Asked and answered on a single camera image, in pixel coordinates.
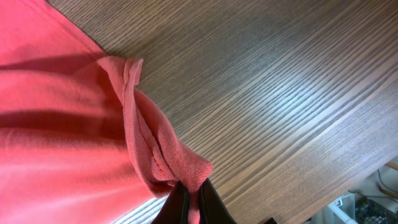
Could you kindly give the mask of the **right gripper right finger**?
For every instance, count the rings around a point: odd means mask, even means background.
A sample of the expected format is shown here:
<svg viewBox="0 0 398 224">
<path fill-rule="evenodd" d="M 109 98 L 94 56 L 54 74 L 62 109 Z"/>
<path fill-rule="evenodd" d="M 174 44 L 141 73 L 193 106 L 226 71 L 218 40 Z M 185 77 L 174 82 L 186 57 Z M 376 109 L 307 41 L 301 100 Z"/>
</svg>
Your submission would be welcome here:
<svg viewBox="0 0 398 224">
<path fill-rule="evenodd" d="M 237 224 L 218 195 L 210 179 L 198 191 L 200 224 Z"/>
</svg>

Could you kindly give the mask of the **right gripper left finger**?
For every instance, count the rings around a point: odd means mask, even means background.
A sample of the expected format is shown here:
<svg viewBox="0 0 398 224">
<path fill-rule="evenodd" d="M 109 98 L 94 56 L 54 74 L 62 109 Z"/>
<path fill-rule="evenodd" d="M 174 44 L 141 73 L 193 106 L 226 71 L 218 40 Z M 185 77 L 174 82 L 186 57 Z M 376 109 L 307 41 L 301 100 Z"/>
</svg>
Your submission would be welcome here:
<svg viewBox="0 0 398 224">
<path fill-rule="evenodd" d="M 167 197 L 152 224 L 188 224 L 189 206 L 189 191 L 179 182 Z"/>
</svg>

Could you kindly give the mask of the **red t-shirt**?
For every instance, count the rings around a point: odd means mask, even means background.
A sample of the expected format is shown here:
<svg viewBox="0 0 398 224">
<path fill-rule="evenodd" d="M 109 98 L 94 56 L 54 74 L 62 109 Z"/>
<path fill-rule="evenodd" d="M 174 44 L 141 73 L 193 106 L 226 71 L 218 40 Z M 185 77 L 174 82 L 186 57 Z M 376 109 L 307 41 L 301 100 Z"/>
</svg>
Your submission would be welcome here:
<svg viewBox="0 0 398 224">
<path fill-rule="evenodd" d="M 109 56 L 45 1 L 1 2 L 1 222 L 110 223 L 212 165 Z"/>
</svg>

